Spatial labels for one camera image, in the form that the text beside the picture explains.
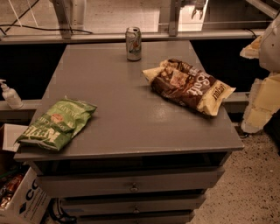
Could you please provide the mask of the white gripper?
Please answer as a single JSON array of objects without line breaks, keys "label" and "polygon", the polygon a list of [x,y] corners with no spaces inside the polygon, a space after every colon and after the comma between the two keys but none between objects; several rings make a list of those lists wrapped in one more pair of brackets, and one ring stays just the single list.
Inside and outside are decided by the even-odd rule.
[{"label": "white gripper", "polygon": [[256,133],[280,109],[280,14],[262,36],[241,50],[240,55],[246,59],[259,58],[262,68],[274,72],[264,80],[255,79],[249,92],[241,129]]}]

